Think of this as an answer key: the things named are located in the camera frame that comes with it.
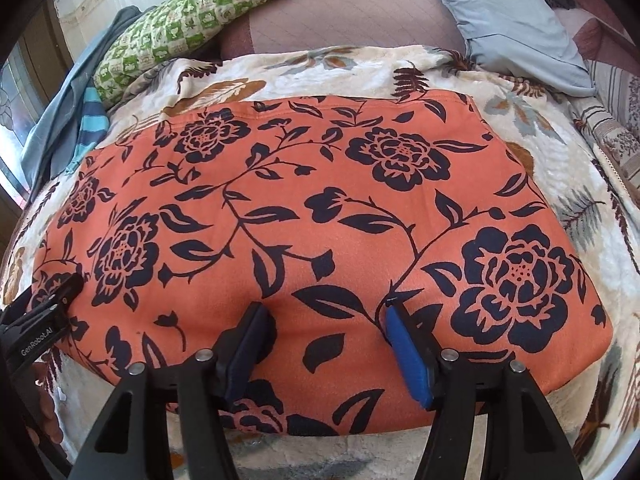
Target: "blue striped cloth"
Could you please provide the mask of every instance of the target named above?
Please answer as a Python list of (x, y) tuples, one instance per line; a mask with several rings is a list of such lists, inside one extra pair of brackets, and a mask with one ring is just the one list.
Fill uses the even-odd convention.
[(102, 106), (102, 101), (95, 89), (93, 81), (87, 84), (82, 97), (82, 118), (78, 142), (74, 156), (66, 167), (65, 173), (73, 173), (78, 169), (84, 156), (100, 143), (109, 131), (109, 120)]

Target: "white floral blanket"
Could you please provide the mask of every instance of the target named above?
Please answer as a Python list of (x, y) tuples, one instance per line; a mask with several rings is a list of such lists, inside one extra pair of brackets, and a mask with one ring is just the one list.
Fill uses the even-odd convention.
[[(640, 210), (607, 156), (597, 145), (590, 147), (574, 127), (575, 101), (526, 80), (475, 70), (457, 53), (423, 46), (252, 55), (222, 67), (177, 59), (129, 87), (111, 111), (110, 133), (102, 146), (208, 104), (319, 94), (397, 98), (421, 88), (474, 98), (555, 209), (593, 280), (614, 324), (612, 345), (600, 362), (548, 399), (584, 477), (611, 479), (640, 434)], [(75, 181), (75, 175), (68, 175), (49, 183), (18, 225), (1, 273), (4, 304), (31, 285), (33, 254)], [(53, 357), (47, 386), (65, 433), (63, 445), (74, 458), (111, 386), (66, 356), (54, 352)], [(479, 475), (484, 425), (479, 417), (469, 479)], [(175, 474), (185, 479), (173, 416), (169, 427)], [(229, 439), (241, 478), (409, 479), (428, 431), (324, 438), (230, 434)]]

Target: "pink pillow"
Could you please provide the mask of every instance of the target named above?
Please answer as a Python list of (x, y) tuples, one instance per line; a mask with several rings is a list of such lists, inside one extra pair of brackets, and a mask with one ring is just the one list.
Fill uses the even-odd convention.
[(465, 51), (440, 0), (273, 0), (234, 20), (218, 38), (222, 59), (334, 45)]
[(575, 46), (583, 59), (596, 59), (602, 43), (600, 21), (583, 9), (555, 9), (562, 26), (574, 39)]

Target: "orange floral cloth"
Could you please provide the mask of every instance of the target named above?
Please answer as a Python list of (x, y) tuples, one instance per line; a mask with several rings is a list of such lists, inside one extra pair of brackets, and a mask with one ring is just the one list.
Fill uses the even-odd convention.
[(611, 323), (562, 227), (471, 99), (336, 96), (186, 112), (94, 150), (51, 221), (34, 301), (85, 277), (62, 348), (112, 383), (212, 346), (246, 306), (268, 345), (230, 428), (429, 424), (384, 337), (404, 301), (444, 347), (523, 361), (544, 392)]

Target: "blue gripper pad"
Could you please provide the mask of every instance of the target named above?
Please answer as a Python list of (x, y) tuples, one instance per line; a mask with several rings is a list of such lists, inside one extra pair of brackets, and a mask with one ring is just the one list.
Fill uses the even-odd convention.
[(386, 337), (391, 341), (409, 393), (423, 408), (428, 409), (433, 401), (429, 386), (430, 382), (433, 383), (430, 381), (430, 371), (418, 354), (411, 336), (393, 306), (386, 310)]

